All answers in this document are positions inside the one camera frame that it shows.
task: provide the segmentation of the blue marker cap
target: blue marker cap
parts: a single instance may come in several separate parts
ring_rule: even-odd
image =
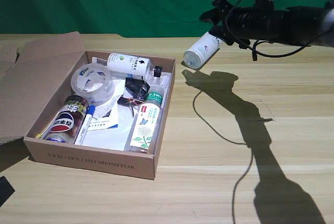
[[[96,107],[95,105],[90,105],[87,110],[87,114],[94,115],[95,107]]]

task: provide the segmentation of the white plastic bottle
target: white plastic bottle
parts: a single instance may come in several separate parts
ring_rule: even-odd
[[[163,96],[164,89],[161,86],[155,84],[150,86],[147,98],[140,105],[134,118],[125,144],[125,151],[148,153],[149,150],[153,150],[158,137],[158,123],[162,115]]]
[[[218,49],[223,41],[206,32],[191,48],[185,51],[183,60],[193,69],[200,68]]]
[[[147,81],[155,72],[161,73],[160,66],[153,66],[149,58],[121,53],[111,53],[107,63],[113,75]]]

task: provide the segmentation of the wood grain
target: wood grain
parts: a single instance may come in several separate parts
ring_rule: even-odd
[[[3,34],[0,45],[46,36]],[[235,191],[236,223],[334,223],[334,49],[253,62],[249,51],[224,46],[194,75],[181,62],[195,38],[82,40],[86,49],[176,58],[157,177],[41,164],[22,143],[1,146],[1,175],[16,190],[0,208],[1,224],[233,223],[232,193],[251,150],[255,160]],[[271,54],[294,49],[259,46]],[[195,109],[207,123],[193,108],[200,90]]]

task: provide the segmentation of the plastic water bottle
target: plastic water bottle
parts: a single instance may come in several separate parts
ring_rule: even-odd
[[[157,142],[164,96],[164,89],[158,83],[159,79],[151,83],[147,98],[138,109],[125,144],[125,151],[148,153]]]
[[[185,51],[183,60],[193,69],[200,68],[219,49],[223,41],[206,32],[191,48]]]

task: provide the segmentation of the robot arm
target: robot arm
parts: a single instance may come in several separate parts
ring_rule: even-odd
[[[251,48],[250,40],[301,46],[302,49],[308,45],[334,47],[334,0],[323,8],[295,6],[286,10],[275,10],[273,0],[255,0],[252,7],[237,7],[239,2],[233,6],[227,0],[215,0],[214,9],[203,13],[199,19],[214,24],[209,33],[227,45],[236,42],[242,49],[251,49],[253,60],[257,60],[254,51],[262,56],[270,55]]]

